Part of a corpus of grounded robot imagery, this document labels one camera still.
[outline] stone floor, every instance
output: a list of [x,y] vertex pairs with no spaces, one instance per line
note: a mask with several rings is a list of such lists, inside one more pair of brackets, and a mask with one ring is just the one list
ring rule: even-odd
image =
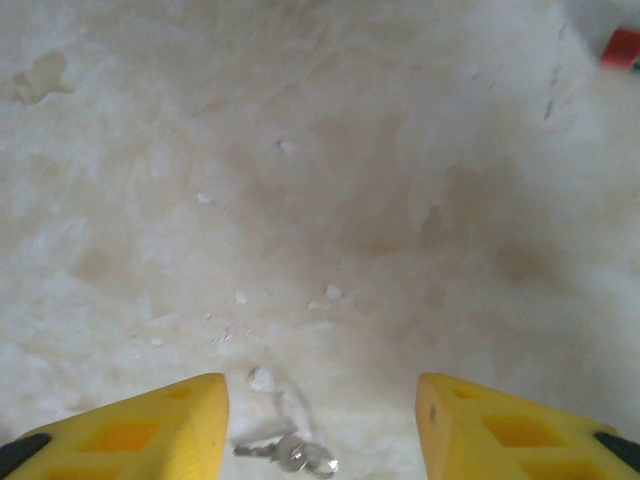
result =
[[287,417],[340,478],[425,478],[423,371],[640,438],[640,83],[593,56],[639,17],[5,2],[3,440],[207,371],[230,439]]

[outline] key ring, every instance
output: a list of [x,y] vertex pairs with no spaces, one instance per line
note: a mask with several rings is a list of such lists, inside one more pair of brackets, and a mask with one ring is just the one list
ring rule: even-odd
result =
[[305,443],[300,445],[299,453],[307,458],[305,470],[316,478],[327,480],[338,473],[338,459],[322,445]]

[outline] white debris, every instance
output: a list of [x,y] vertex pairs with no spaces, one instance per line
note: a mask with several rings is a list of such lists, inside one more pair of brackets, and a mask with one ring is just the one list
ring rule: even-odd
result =
[[315,300],[311,300],[309,303],[307,303],[307,309],[310,312],[317,312],[317,311],[326,312],[327,310],[329,310],[329,305],[327,305],[326,303],[321,303],[321,302],[316,302]]
[[273,372],[267,367],[255,367],[247,376],[249,388],[257,393],[281,393]]
[[278,140],[277,145],[278,148],[280,148],[280,151],[285,155],[291,155],[293,153],[293,143],[291,143],[289,140]]
[[241,307],[249,303],[249,299],[247,298],[247,296],[242,290],[236,291],[236,294],[233,296],[233,301],[235,302],[236,305],[239,305]]
[[213,198],[206,193],[196,192],[196,202],[204,205],[211,205],[213,203]]
[[344,297],[344,293],[339,287],[330,283],[324,289],[324,296],[329,300],[338,300],[339,298]]

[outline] yellow plastic wedge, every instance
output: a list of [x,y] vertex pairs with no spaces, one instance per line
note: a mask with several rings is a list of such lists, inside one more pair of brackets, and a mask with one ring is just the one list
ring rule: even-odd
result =
[[224,375],[201,375],[27,433],[51,440],[7,479],[217,479],[228,417]]
[[640,479],[594,437],[612,427],[444,375],[420,377],[416,419],[429,480]]

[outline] red object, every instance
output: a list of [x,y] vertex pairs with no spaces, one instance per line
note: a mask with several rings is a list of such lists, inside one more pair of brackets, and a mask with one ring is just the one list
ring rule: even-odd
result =
[[607,68],[640,73],[640,32],[617,29],[600,58],[600,64]]

